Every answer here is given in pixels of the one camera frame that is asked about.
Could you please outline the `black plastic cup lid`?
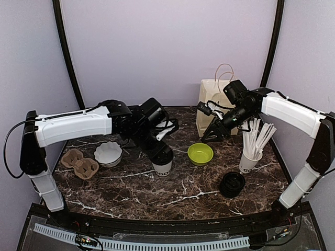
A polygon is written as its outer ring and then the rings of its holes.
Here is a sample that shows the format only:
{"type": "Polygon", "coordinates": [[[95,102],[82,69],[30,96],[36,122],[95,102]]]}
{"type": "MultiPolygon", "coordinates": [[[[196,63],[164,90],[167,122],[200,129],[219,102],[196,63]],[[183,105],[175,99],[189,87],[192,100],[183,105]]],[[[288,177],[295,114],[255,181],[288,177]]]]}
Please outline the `black plastic cup lid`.
{"type": "Polygon", "coordinates": [[[170,155],[156,155],[155,157],[151,158],[151,162],[155,165],[166,165],[173,160],[173,154],[170,155]]]}

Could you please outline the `white paper cup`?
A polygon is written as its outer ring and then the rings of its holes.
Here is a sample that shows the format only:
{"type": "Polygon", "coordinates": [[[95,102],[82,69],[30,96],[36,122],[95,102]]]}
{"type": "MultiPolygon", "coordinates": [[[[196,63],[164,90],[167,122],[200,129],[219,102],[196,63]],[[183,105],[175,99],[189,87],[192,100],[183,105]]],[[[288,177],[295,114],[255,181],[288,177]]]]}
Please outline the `white paper cup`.
{"type": "Polygon", "coordinates": [[[172,161],[165,165],[157,165],[152,163],[155,173],[160,177],[165,177],[170,174],[172,169],[172,161]]]}

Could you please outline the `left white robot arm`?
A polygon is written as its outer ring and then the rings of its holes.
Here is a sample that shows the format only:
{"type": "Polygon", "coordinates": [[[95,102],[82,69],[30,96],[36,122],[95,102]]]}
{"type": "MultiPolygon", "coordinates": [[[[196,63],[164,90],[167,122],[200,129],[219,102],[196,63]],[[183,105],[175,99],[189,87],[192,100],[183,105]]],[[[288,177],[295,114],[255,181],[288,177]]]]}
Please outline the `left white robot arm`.
{"type": "Polygon", "coordinates": [[[72,226],[74,217],[67,212],[50,173],[45,147],[85,136],[118,134],[140,147],[152,164],[162,166],[173,159],[173,151],[163,138],[179,128],[178,120],[170,118],[154,98],[134,106],[106,100],[93,108],[49,116],[37,115],[33,110],[16,126],[24,126],[19,167],[29,176],[48,210],[54,212],[53,219],[63,228],[72,226]]]}

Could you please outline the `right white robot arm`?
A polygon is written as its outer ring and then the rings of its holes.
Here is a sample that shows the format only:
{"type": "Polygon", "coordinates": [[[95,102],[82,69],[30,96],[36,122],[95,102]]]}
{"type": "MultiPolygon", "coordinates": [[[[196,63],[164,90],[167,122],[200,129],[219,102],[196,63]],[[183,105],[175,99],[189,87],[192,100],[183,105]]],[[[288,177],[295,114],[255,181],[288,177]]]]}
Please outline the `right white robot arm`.
{"type": "Polygon", "coordinates": [[[248,90],[244,86],[230,84],[224,89],[224,94],[232,107],[223,115],[218,114],[217,107],[220,105],[217,102],[198,101],[198,111],[214,116],[204,132],[203,142],[209,142],[211,136],[221,141],[230,136],[232,129],[241,128],[243,123],[258,115],[285,123],[299,135],[309,138],[310,150],[306,160],[273,203],[276,208],[267,216],[269,225],[278,227],[287,219],[286,209],[310,193],[317,183],[334,176],[334,113],[308,108],[266,87],[248,90]]]}

